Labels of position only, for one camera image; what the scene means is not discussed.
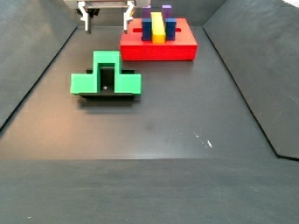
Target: green arch block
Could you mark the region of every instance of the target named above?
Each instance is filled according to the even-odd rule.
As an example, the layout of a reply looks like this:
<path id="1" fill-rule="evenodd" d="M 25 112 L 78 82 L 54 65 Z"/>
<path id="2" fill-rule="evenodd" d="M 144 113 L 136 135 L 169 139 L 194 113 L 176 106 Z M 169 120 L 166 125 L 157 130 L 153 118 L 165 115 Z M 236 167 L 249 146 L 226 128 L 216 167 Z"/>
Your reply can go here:
<path id="1" fill-rule="evenodd" d="M 91 73 L 73 73 L 70 75 L 69 92 L 74 95 L 99 93 L 99 68 L 114 68 L 114 93 L 141 94 L 141 74 L 121 73 L 118 51 L 94 51 Z"/>

